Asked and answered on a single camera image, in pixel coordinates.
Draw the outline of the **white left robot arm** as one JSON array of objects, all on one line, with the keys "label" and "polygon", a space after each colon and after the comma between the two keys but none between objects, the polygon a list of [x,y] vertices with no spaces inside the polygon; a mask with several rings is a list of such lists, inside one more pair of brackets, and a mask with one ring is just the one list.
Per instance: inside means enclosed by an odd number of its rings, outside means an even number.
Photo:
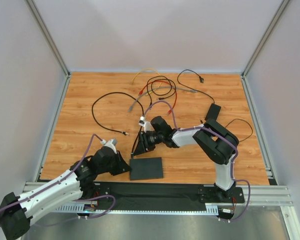
[{"label": "white left robot arm", "polygon": [[120,175],[131,170],[120,151],[102,147],[84,156],[59,177],[20,195],[10,192],[0,204],[0,228],[6,239],[23,236],[39,219],[71,201],[91,201],[98,175]]}]

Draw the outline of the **black power adapter brick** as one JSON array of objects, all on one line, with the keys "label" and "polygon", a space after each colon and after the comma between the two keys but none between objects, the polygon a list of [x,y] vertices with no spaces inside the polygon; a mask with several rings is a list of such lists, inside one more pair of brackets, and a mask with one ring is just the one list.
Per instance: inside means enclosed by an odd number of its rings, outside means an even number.
[{"label": "black power adapter brick", "polygon": [[220,110],[221,110],[221,106],[212,103],[209,107],[209,110],[208,110],[206,116],[205,116],[205,121],[207,121],[209,119],[217,120]]}]

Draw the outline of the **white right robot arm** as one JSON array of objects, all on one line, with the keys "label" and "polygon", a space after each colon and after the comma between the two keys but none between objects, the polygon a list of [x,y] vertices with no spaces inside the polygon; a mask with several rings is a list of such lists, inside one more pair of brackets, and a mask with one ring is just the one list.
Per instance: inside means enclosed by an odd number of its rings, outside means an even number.
[{"label": "white right robot arm", "polygon": [[132,155],[137,156],[164,144],[169,148],[198,145],[215,164],[215,194],[229,197],[236,187],[233,176],[233,161],[238,155],[238,138],[214,119],[192,128],[172,128],[161,117],[150,122],[141,117],[139,125],[143,128],[138,134],[138,143]]}]

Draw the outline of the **black network switch box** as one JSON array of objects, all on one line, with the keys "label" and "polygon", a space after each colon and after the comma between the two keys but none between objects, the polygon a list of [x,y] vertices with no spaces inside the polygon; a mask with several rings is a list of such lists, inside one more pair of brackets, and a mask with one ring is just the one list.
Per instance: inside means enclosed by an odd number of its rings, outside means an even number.
[{"label": "black network switch box", "polygon": [[151,180],[164,177],[163,164],[161,157],[131,159],[130,180]]}]

